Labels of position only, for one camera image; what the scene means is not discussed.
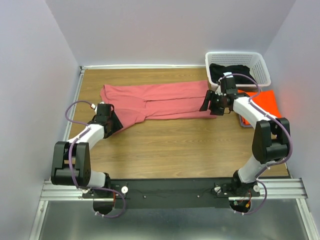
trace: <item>white wall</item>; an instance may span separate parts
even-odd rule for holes
[[[297,0],[264,55],[281,113],[289,119],[293,155],[320,230],[320,1]]]
[[[295,0],[46,0],[82,66],[204,64],[265,53]]]
[[[0,1],[0,239],[29,239],[79,65],[44,0]]]

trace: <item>pink cloth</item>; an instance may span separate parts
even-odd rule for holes
[[[106,84],[100,96],[106,104],[114,105],[124,130],[145,119],[215,118],[208,111],[199,111],[207,90],[207,81],[135,86]]]

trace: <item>white plastic basket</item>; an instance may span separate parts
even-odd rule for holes
[[[218,85],[211,80],[210,64],[219,64],[222,66],[245,65],[250,68],[250,74],[258,85],[267,87],[271,84],[270,74],[266,62],[262,55],[257,52],[245,51],[210,51],[205,55],[205,68],[211,89],[215,91]],[[256,89],[254,84],[237,84],[241,89]]]

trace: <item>wooden surface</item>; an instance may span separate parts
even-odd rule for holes
[[[104,84],[130,86],[206,79],[205,68],[85,70],[78,99],[101,102]],[[93,110],[81,103],[74,119],[88,122],[93,115]],[[70,137],[82,130],[83,126],[73,124]],[[253,135],[253,128],[240,127],[234,112],[216,119],[146,120],[99,141],[90,151],[91,168],[109,173],[111,178],[231,177],[251,156]],[[265,173],[287,175],[284,164]]]

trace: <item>purple cable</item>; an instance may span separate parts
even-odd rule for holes
[[[284,157],[281,161],[278,161],[278,162],[274,162],[274,163],[270,163],[268,165],[266,165],[265,167],[263,167],[254,177],[256,178],[256,181],[258,183],[260,183],[263,188],[264,188],[264,191],[265,191],[265,196],[264,196],[264,199],[262,201],[262,203],[256,208],[254,209],[253,211],[250,211],[250,212],[238,212],[236,211],[237,213],[239,214],[243,214],[243,215],[250,215],[250,214],[253,214],[253,213],[256,213],[258,210],[260,210],[262,208],[262,206],[265,204],[266,200],[267,200],[267,187],[266,185],[262,182],[262,181],[259,181],[257,178],[265,171],[267,170],[270,166],[275,166],[275,165],[279,165],[279,164],[284,164],[286,163],[289,158],[291,157],[292,155],[292,152],[293,152],[293,142],[292,142],[292,139],[291,139],[291,136],[290,134],[288,133],[288,131],[286,130],[286,128],[278,121],[276,120],[274,117],[270,116],[269,113],[265,112],[264,110],[262,110],[260,107],[258,107],[253,101],[252,99],[257,97],[260,92],[261,92],[261,88],[260,86],[256,83],[255,80],[253,80],[251,77],[247,76],[247,75],[244,75],[244,74],[241,74],[241,73],[233,73],[233,74],[228,74],[228,75],[225,75],[223,76],[220,81],[226,77],[229,77],[229,76],[241,76],[241,77],[244,77],[244,78],[247,78],[249,79],[252,83],[254,83],[254,85],[256,85],[257,89],[258,89],[258,92],[257,94],[251,96],[249,98],[249,104],[254,108],[256,109],[259,113],[263,114],[264,116],[266,116],[268,119],[274,121],[284,132],[284,134],[286,135],[286,137],[288,138],[288,141],[289,141],[289,152],[288,152],[288,155],[286,157]]]
[[[86,104],[89,104],[90,106],[92,105],[92,103],[89,102],[89,101],[84,101],[84,100],[75,101],[74,103],[71,103],[71,105],[68,106],[68,108],[65,110],[65,113],[64,113],[65,118],[66,118],[69,122],[71,122],[71,123],[73,123],[73,124],[82,124],[82,125],[85,125],[85,126],[89,126],[89,124],[86,123],[86,122],[83,122],[83,121],[74,121],[74,120],[72,120],[72,119],[70,119],[70,118],[68,117],[68,112],[69,112],[70,108],[72,108],[72,106],[75,105],[75,104],[77,104],[77,103],[86,103]]]
[[[75,138],[75,139],[73,140],[73,142],[71,143],[71,145],[70,145],[70,147],[69,147],[69,153],[68,153],[68,163],[69,163],[69,169],[70,169],[70,171],[71,171],[71,178],[72,178],[73,184],[74,184],[75,187],[78,189],[78,188],[80,188],[80,186],[79,186],[79,184],[78,184],[78,182],[77,182],[76,175],[75,175],[75,172],[74,172],[74,168],[73,168],[73,166],[72,166],[72,151],[73,151],[73,148],[74,148],[75,143],[76,143],[80,138],[82,138],[84,135],[86,135],[86,134],[90,131],[90,128],[88,127],[89,124],[87,124],[87,123],[85,123],[85,122],[74,121],[74,120],[71,120],[70,118],[68,118],[68,111],[70,110],[70,108],[71,108],[73,105],[75,105],[75,104],[77,104],[77,103],[87,103],[87,104],[89,104],[90,106],[91,106],[92,104],[91,104],[90,102],[88,102],[88,101],[82,101],[82,100],[80,100],[80,101],[75,101],[74,103],[72,103],[72,104],[67,108],[67,110],[65,111],[65,114],[64,114],[65,118],[66,118],[69,122],[72,122],[72,123],[75,123],[75,124],[83,124],[83,125],[86,125],[86,126],[87,126],[86,130],[85,130],[83,133],[81,133],[81,134],[79,135],[79,137],[77,137],[77,138]],[[110,189],[110,188],[104,188],[104,187],[92,187],[92,189],[103,190],[103,191],[108,191],[108,192],[112,192],[112,193],[118,194],[118,195],[122,198],[122,200],[123,200],[122,210],[121,210],[121,212],[119,212],[118,214],[113,215],[113,216],[108,216],[108,215],[104,215],[104,214],[101,214],[101,213],[99,213],[99,212],[96,212],[97,215],[102,216],[102,217],[107,218],[107,219],[114,219],[114,218],[119,217],[120,215],[122,215],[122,214],[125,212],[127,203],[126,203],[125,197],[124,197],[120,192],[118,192],[118,191],[116,191],[116,190],[113,190],[113,189]]]

